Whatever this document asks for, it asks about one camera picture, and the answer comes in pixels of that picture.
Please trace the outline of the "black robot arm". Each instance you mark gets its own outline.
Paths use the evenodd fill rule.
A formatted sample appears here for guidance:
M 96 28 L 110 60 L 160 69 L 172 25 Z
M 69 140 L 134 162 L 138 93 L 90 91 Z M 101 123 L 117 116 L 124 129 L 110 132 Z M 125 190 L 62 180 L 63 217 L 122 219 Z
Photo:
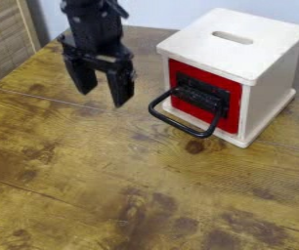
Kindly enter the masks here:
M 121 19 L 129 17 L 117 0 L 61 0 L 70 32 L 57 41 L 63 63 L 78 92 L 86 95 L 97 86 L 96 71 L 106 75 L 116 107 L 134 95 L 133 53 L 121 43 Z

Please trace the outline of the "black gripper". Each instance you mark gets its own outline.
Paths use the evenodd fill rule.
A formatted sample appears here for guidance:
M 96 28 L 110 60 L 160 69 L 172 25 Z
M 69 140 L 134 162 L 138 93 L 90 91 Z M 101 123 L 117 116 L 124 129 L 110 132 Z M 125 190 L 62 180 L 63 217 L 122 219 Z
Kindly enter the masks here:
M 133 54 L 122 44 L 124 9 L 62 9 L 70 32 L 58 36 L 63 62 L 78 92 L 86 95 L 97 86 L 98 70 L 106 74 L 116 107 L 134 95 Z

